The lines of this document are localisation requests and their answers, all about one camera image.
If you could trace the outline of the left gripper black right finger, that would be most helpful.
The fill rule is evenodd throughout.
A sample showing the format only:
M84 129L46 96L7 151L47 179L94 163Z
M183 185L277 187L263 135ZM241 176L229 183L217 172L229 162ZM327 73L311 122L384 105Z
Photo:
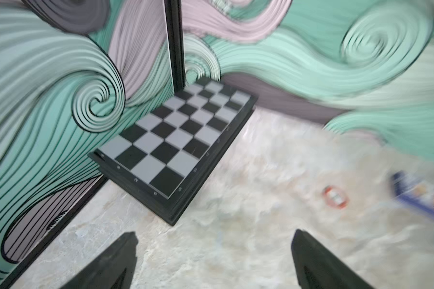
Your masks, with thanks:
M303 289L372 289L307 231L295 231L291 252Z

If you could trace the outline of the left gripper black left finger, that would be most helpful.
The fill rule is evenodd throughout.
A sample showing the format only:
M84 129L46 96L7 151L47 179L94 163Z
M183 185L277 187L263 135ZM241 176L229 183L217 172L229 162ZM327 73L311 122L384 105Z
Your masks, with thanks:
M136 268L134 232L125 232L62 287L64 289L129 289Z

